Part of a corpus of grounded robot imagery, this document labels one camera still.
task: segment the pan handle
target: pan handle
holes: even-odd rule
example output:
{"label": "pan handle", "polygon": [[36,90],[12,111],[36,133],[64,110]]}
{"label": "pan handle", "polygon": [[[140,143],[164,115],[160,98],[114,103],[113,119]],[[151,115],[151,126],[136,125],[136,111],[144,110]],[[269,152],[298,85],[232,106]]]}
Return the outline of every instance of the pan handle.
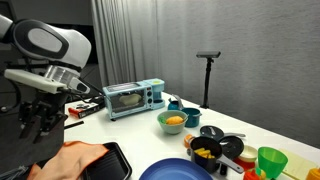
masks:
{"label": "pan handle", "polygon": [[241,166],[239,166],[238,164],[234,163],[233,161],[231,161],[229,158],[227,158],[223,154],[217,159],[217,162],[221,163],[221,164],[224,164],[226,166],[229,166],[231,169],[233,169],[234,171],[236,171],[239,174],[243,173],[243,171],[244,171]]}
{"label": "pan handle", "polygon": [[178,106],[179,106],[179,110],[181,111],[184,107],[183,104],[181,102],[181,98],[178,95],[172,94],[173,97],[175,97],[178,100]]}
{"label": "pan handle", "polygon": [[240,134],[240,133],[224,133],[224,137],[226,137],[226,136],[246,137],[245,134]]}

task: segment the white table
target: white table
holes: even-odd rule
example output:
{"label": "white table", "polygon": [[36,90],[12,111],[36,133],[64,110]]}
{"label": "white table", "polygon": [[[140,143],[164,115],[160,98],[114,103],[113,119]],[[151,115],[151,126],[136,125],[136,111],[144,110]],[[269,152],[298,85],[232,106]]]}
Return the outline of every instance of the white table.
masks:
{"label": "white table", "polygon": [[[287,137],[275,134],[257,126],[248,124],[227,115],[209,109],[199,108],[199,105],[183,100],[185,107],[198,108],[202,116],[200,124],[195,128],[185,128],[180,134],[169,135],[162,131],[157,122],[157,115],[167,110],[168,99],[171,96],[162,93],[166,106],[158,110],[144,111],[111,121],[108,110],[105,108],[83,119],[69,117],[65,125],[83,120],[84,124],[66,129],[64,140],[80,140],[87,143],[117,142],[132,167],[132,180],[138,180],[141,174],[153,163],[165,158],[183,158],[190,160],[183,145],[187,134],[200,135],[200,128],[204,125],[213,125],[221,128],[225,133],[235,132],[246,134],[243,142],[258,149],[269,146],[276,149],[283,148],[296,153],[307,160],[320,165],[320,150]],[[70,103],[66,108],[77,104]],[[229,168],[228,176],[223,177],[216,172],[214,179],[242,179],[243,174],[238,174]],[[291,179],[281,174],[277,179]]]}

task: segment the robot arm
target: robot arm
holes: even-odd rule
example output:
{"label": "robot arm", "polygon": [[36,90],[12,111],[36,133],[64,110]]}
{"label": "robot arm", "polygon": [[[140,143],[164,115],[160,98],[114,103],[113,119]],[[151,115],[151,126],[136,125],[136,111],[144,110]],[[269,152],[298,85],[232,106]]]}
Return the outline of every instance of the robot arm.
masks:
{"label": "robot arm", "polygon": [[13,23],[0,15],[0,24],[1,42],[12,43],[25,56],[49,60],[50,64],[43,78],[19,70],[6,70],[6,78],[44,91],[50,89],[50,93],[57,92],[57,83],[89,92],[90,88],[78,80],[91,52],[91,44],[86,37],[75,30],[60,29],[36,20]]}
{"label": "robot arm", "polygon": [[60,29],[36,20],[12,22],[0,15],[0,42],[13,44],[34,60],[48,60],[44,76],[19,69],[6,69],[4,76],[38,89],[32,102],[20,104],[20,138],[27,137],[36,120],[41,122],[34,142],[39,142],[59,123],[67,119],[60,110],[69,90],[88,93],[90,88],[78,78],[86,65],[90,42],[75,30]]}

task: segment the orange food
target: orange food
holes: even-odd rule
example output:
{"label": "orange food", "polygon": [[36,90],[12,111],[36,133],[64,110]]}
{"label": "orange food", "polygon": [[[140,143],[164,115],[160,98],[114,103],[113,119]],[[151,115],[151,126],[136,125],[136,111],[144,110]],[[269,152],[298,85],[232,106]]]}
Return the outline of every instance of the orange food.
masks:
{"label": "orange food", "polygon": [[183,119],[180,116],[172,116],[166,120],[166,124],[174,125],[183,123]]}

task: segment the blue cup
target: blue cup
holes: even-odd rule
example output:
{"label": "blue cup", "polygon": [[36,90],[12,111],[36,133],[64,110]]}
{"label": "blue cup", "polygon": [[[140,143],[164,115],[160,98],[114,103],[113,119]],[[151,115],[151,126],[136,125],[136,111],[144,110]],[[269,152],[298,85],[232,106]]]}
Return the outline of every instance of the blue cup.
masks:
{"label": "blue cup", "polygon": [[201,112],[196,108],[183,108],[181,111],[188,115],[185,127],[197,127],[200,122]]}
{"label": "blue cup", "polygon": [[178,101],[170,101],[168,105],[168,110],[180,110]]}

